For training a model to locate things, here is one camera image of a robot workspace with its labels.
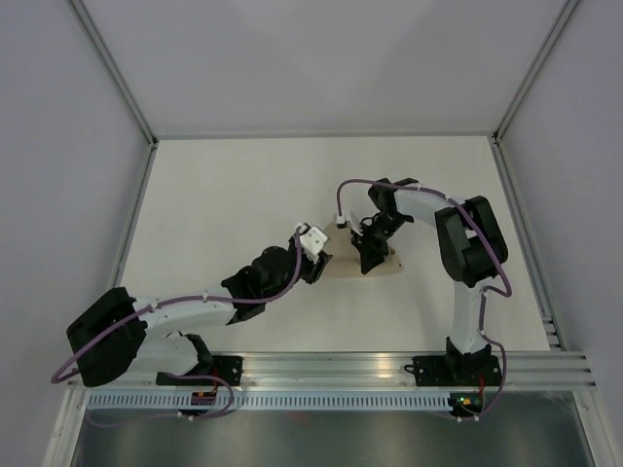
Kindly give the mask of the beige cloth napkin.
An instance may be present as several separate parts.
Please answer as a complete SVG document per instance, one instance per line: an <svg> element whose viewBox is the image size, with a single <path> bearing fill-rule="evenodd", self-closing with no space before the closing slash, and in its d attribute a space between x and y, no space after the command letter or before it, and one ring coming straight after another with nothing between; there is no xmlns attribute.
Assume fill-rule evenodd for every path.
<svg viewBox="0 0 623 467"><path fill-rule="evenodd" d="M384 275L395 275L402 271L402 262L393 248L390 254L379 265L366 274L361 272L360 254L351 244L350 228L339 229L334 222L330 222L323 231L329 237L324 251L332 256L325 267L321 278L371 278Z"/></svg>

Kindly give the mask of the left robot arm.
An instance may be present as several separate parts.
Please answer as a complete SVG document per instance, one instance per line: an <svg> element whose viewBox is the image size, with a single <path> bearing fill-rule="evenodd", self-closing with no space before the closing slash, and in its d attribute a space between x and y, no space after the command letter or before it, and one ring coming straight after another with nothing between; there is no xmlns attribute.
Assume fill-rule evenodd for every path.
<svg viewBox="0 0 623 467"><path fill-rule="evenodd" d="M287 248L265 249L250 265L205 291L145 299L131 296L125 287L112 288L67 328L74 352L69 364L77 366L68 375L79 376L87 387L111 383L128 372L147 343L174 335L195 350L181 358L179 375L190 384L204 384L211 377L212 362L192 328L246 322L297 282L317 282L331 259L324 251L313 259L291 239Z"/></svg>

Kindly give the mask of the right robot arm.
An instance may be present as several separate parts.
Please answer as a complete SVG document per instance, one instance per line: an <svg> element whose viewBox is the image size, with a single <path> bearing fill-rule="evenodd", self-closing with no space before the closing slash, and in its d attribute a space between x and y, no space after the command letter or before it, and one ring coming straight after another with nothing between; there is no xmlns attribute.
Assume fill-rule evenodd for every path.
<svg viewBox="0 0 623 467"><path fill-rule="evenodd" d="M406 223L424 222L436 231L442 266L454 282L454 317L446 339L444 371L456 384L475 378L492 356L484 330L487 295L512 295L503 270L508 248L490 202L481 196L457 200L415 179L370 181L377 208L351 228L351 244L366 275L389 259L389 239Z"/></svg>

